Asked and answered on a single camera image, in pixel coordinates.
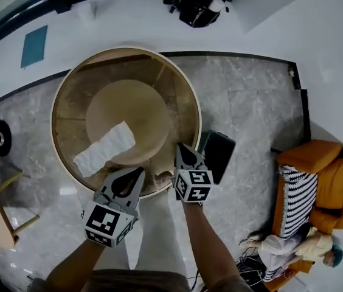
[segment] towel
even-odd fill
[[[134,134],[124,121],[107,132],[98,142],[79,153],[73,162],[84,178],[98,172],[107,161],[135,146]]]

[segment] orange armchair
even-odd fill
[[[277,157],[280,165],[290,165],[301,172],[317,173],[316,204],[309,222],[319,231],[332,234],[343,229],[343,146],[337,142],[312,140],[309,143],[282,152]],[[279,235],[283,215],[284,180],[279,178],[272,234]],[[285,273],[265,282],[269,291],[277,291],[299,271],[309,273],[313,262],[293,263]]]

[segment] person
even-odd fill
[[[46,281],[35,279],[30,291],[190,291],[167,194],[139,202],[143,239],[135,269],[129,269],[124,240],[116,248],[85,240]],[[182,205],[195,262],[209,291],[251,292],[201,206]]]
[[[258,254],[268,271],[286,268],[299,260],[322,261],[326,266],[337,267],[343,259],[343,250],[333,243],[331,235],[307,226],[306,236],[304,227],[287,239],[269,235],[265,240],[258,241],[260,235],[255,235],[240,245],[244,248],[258,248]]]

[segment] gray marble floor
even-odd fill
[[[203,130],[217,130],[236,141],[222,183],[204,211],[232,255],[239,241],[270,218],[275,198],[275,163],[270,146],[286,149],[302,137],[300,92],[293,90],[288,66],[236,57],[174,57],[198,95]],[[0,179],[11,166],[24,177],[1,195],[17,227],[35,214],[41,218],[20,234],[17,245],[0,249],[0,278],[13,291],[26,291],[31,277],[45,278],[83,240],[79,213],[90,198],[76,187],[54,153],[49,116],[61,78],[16,94],[0,103],[0,119],[13,133],[9,157],[0,158]],[[178,240],[189,277],[196,273],[181,205],[169,193]],[[142,230],[126,237],[130,264],[135,265]]]

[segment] black round object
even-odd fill
[[[0,120],[0,157],[7,156],[12,146],[12,133],[7,122]]]

